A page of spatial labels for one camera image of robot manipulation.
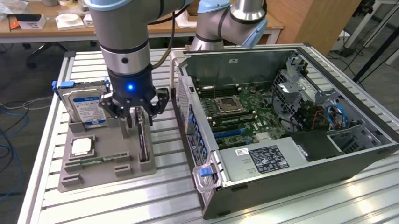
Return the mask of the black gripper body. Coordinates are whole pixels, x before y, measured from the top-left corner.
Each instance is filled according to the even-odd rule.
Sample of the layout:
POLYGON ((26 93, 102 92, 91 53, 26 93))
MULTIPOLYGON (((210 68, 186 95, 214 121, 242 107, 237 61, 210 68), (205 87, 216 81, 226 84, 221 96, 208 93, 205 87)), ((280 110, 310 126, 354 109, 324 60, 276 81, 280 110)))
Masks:
POLYGON ((144 110, 153 110, 150 100, 154 97, 154 87, 150 70, 144 69, 129 75, 117 74, 110 69, 106 71, 113 88, 113 99, 121 105, 140 106, 144 110))

